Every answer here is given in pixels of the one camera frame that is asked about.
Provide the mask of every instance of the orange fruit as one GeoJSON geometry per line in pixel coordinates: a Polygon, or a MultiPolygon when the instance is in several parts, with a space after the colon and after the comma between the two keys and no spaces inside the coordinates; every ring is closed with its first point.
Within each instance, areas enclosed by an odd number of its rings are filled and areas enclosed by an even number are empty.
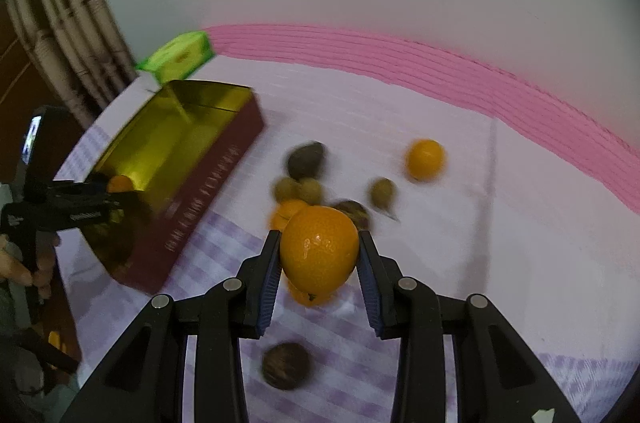
{"type": "Polygon", "coordinates": [[[133,181],[126,176],[114,176],[107,183],[107,192],[110,194],[114,192],[132,192],[133,190],[135,190],[133,181]]]}
{"type": "Polygon", "coordinates": [[[440,174],[447,155],[440,143],[433,139],[418,139],[412,143],[404,158],[407,173],[418,181],[428,181],[440,174]]]}
{"type": "Polygon", "coordinates": [[[279,229],[282,231],[285,226],[287,226],[289,219],[307,206],[308,204],[301,199],[283,200],[271,214],[269,229],[279,229]]]}
{"type": "Polygon", "coordinates": [[[309,206],[291,217],[282,232],[280,263],[296,289],[321,297],[349,278],[359,247],[349,217],[328,206],[309,206]]]}
{"type": "Polygon", "coordinates": [[[331,300],[333,296],[333,294],[331,293],[329,293],[328,295],[309,296],[309,293],[304,293],[296,288],[289,279],[287,279],[287,289],[289,290],[289,294],[293,297],[293,300],[295,300],[298,304],[302,304],[303,306],[308,308],[325,304],[329,300],[331,300]]]}

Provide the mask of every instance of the pink stripe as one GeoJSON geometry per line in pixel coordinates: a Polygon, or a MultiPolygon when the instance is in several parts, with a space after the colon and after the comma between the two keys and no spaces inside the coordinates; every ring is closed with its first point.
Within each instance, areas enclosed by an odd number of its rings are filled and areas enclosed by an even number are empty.
{"type": "Polygon", "coordinates": [[[504,70],[385,35],[322,26],[206,29],[219,54],[339,69],[497,117],[606,186],[640,213],[640,152],[548,92],[504,70]]]}

